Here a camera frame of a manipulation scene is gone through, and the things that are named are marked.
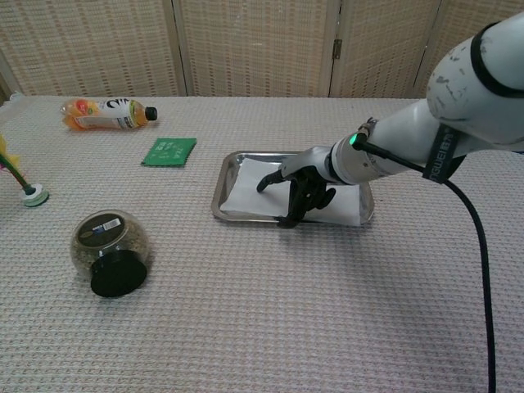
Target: beige wall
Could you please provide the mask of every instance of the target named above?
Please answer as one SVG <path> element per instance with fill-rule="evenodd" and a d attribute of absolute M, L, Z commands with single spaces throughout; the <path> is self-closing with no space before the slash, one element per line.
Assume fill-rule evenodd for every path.
<path fill-rule="evenodd" d="M 449 49 L 524 11 L 524 0 L 65 4 L 0 2 L 0 73 L 23 93 L 422 97 Z"/>

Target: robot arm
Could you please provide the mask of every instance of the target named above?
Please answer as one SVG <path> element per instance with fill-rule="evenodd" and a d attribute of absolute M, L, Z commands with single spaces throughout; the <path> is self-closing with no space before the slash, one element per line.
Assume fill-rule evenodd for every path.
<path fill-rule="evenodd" d="M 376 147 L 427 167 L 443 127 L 454 133 L 450 158 L 489 149 L 524 150 L 522 37 L 524 12 L 487 26 L 440 61 L 425 99 L 383 120 L 368 120 L 332 147 L 313 147 L 282 163 L 257 187 L 262 192 L 272 183 L 291 181 L 288 216 L 279 225 L 292 228 L 307 211 L 327 206 L 334 197 L 329 184 L 365 183 L 408 169 L 355 149 L 357 133 Z"/>

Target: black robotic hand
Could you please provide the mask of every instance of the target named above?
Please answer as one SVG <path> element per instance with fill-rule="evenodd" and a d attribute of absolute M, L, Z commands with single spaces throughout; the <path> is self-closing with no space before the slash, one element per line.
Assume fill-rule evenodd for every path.
<path fill-rule="evenodd" d="M 271 184 L 290 181 L 286 217 L 275 217 L 280 228 L 294 228 L 312 209 L 323 209 L 332 201 L 337 190 L 328 183 L 337 181 L 330 175 L 329 147 L 313 147 L 285 160 L 280 168 L 268 174 L 256 187 L 262 192 Z"/>

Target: textured tablecloth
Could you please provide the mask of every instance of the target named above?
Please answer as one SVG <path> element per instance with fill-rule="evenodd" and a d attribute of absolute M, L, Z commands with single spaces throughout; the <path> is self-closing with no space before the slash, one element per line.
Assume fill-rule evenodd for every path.
<path fill-rule="evenodd" d="M 26 209 L 0 174 L 0 391 L 484 392 L 472 221 L 444 186 L 372 183 L 371 224 L 227 224 L 210 204 L 238 150 L 329 145 L 408 100 L 148 98 L 136 132 L 72 133 L 63 98 L 0 111 L 0 132 L 51 199 Z M 157 137 L 197 137 L 185 168 L 140 165 Z M 453 180 L 486 226 L 499 391 L 524 391 L 524 156 L 482 152 Z M 144 285 L 102 299 L 70 261 L 75 225 L 122 209 L 153 248 Z"/>

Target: green paper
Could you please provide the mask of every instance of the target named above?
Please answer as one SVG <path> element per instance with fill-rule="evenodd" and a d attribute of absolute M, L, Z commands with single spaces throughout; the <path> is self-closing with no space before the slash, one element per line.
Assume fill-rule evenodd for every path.
<path fill-rule="evenodd" d="M 158 138 L 142 165 L 182 166 L 196 144 L 196 138 Z"/>

